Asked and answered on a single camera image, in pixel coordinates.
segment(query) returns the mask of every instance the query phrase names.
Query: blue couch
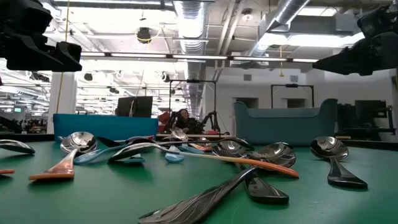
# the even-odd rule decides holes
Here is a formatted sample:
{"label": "blue couch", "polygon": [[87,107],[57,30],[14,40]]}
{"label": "blue couch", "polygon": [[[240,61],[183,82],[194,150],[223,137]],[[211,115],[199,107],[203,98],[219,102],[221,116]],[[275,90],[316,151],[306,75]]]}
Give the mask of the blue couch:
{"label": "blue couch", "polygon": [[248,109],[234,104],[236,136],[250,144],[286,142],[308,146],[319,136],[334,136],[337,100],[327,99],[320,108]]}

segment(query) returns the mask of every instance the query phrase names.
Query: green table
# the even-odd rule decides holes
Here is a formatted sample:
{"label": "green table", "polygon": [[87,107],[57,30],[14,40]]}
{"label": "green table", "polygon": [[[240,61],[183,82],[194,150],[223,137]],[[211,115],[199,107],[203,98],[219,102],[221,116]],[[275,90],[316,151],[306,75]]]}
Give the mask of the green table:
{"label": "green table", "polygon": [[[138,217],[218,185],[237,174],[232,164],[186,157],[168,164],[159,151],[143,154],[143,166],[106,161],[75,166],[69,182],[31,182],[65,154],[54,142],[29,143],[35,156],[0,150],[0,168],[15,169],[0,177],[0,223],[137,223]],[[252,202],[243,185],[222,201],[205,223],[396,223],[398,152],[350,148],[342,164],[369,184],[369,190],[328,185],[329,163],[307,148],[296,148],[292,167],[300,179],[265,177],[289,194],[289,205]]]}

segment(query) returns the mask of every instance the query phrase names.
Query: woman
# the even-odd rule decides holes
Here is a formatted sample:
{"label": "woman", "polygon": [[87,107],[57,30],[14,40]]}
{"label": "woman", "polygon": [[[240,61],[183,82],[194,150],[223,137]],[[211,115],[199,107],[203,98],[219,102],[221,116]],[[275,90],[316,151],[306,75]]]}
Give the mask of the woman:
{"label": "woman", "polygon": [[190,118],[187,109],[180,109],[177,114],[177,122],[175,127],[182,129],[184,133],[199,134],[197,132],[197,121],[195,118]]}

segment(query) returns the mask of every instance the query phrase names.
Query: monitor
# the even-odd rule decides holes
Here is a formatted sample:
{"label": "monitor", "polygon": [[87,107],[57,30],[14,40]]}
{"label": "monitor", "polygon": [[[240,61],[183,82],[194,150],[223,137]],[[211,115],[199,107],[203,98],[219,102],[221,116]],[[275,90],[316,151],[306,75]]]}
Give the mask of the monitor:
{"label": "monitor", "polygon": [[152,114],[152,96],[132,96],[119,98],[118,116],[129,116],[132,106],[132,116],[150,118]]}

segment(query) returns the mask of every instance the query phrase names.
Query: blue box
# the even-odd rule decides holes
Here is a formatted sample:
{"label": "blue box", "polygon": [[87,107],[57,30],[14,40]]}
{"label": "blue box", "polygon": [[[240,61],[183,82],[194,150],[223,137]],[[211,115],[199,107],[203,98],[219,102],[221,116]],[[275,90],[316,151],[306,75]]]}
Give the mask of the blue box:
{"label": "blue box", "polygon": [[54,138],[87,131],[94,136],[112,140],[125,140],[133,136],[155,136],[157,118],[136,118],[109,115],[54,114]]}

